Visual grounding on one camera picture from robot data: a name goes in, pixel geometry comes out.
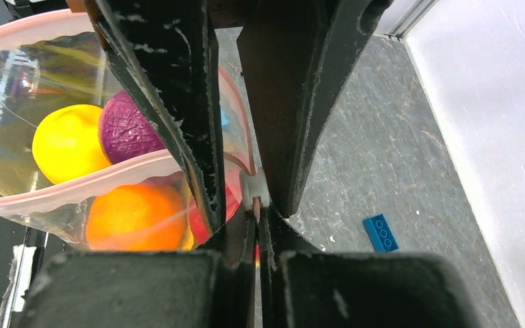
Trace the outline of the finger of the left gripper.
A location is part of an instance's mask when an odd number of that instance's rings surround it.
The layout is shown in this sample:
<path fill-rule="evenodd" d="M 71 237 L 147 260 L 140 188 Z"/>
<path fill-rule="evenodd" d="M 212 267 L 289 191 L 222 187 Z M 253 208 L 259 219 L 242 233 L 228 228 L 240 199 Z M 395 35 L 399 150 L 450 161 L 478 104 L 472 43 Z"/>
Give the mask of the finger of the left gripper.
<path fill-rule="evenodd" d="M 297 212 L 321 134 L 389 0 L 261 1 L 237 46 L 271 201 Z"/>
<path fill-rule="evenodd" d="M 112 73 L 182 168 L 209 232 L 226 219 L 218 42 L 205 1 L 86 1 Z"/>

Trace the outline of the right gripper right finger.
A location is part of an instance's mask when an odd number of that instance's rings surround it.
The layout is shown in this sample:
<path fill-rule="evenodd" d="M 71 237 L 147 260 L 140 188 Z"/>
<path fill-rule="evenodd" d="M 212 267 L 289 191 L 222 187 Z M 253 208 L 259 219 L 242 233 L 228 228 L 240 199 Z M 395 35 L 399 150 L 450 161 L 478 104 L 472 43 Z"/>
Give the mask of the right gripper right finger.
<path fill-rule="evenodd" d="M 258 220 L 265 327 L 480 327 L 456 268 L 435 254 L 328 253 L 274 207 Z"/>

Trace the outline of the clear zip top bag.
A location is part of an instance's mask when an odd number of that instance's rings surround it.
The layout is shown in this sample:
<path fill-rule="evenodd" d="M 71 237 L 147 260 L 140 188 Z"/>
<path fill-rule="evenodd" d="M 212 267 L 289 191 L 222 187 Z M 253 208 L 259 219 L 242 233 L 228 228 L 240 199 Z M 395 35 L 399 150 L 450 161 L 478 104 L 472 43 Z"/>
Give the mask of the clear zip top bag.
<path fill-rule="evenodd" d="M 0 217 L 78 249 L 192 249 L 212 232 L 85 14 L 0 26 Z"/>

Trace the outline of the yellow toy lemon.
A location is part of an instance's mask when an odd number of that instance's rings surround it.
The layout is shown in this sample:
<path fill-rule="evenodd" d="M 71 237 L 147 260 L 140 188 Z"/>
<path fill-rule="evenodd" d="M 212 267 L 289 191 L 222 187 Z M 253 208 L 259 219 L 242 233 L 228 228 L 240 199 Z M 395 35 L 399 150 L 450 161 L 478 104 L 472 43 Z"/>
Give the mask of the yellow toy lemon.
<path fill-rule="evenodd" d="M 71 105 L 39 123 L 31 151 L 50 182 L 58 185 L 111 166 L 98 139 L 101 112 L 95 105 Z"/>

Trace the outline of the purple toy onion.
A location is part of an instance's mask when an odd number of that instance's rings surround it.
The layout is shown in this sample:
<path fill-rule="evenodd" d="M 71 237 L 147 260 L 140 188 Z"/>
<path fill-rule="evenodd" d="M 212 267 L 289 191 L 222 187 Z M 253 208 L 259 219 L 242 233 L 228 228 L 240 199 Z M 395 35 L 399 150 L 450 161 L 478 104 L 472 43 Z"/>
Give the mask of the purple toy onion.
<path fill-rule="evenodd" d="M 165 149 L 153 123 L 145 118 L 126 90 L 120 90 L 103 107 L 98 139 L 113 164 Z"/>

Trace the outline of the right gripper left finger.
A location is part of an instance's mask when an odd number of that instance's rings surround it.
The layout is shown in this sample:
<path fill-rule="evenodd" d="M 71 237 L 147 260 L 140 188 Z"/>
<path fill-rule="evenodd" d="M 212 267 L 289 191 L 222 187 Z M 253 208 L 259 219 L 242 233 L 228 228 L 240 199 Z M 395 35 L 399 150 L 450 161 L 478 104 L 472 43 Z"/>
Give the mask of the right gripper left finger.
<path fill-rule="evenodd" d="M 254 214 L 193 251 L 72 252 L 34 280 L 19 327 L 253 327 Z"/>

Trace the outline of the orange toy fruit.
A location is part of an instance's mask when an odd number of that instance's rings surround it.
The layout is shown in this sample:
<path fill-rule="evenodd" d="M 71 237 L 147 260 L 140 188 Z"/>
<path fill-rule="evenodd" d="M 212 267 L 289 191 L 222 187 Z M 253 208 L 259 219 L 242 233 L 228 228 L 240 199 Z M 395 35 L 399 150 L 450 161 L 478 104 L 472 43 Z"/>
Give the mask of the orange toy fruit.
<path fill-rule="evenodd" d="M 129 184 L 95 198 L 85 240 L 91 250 L 169 251 L 186 231 L 185 203 L 174 187 Z"/>

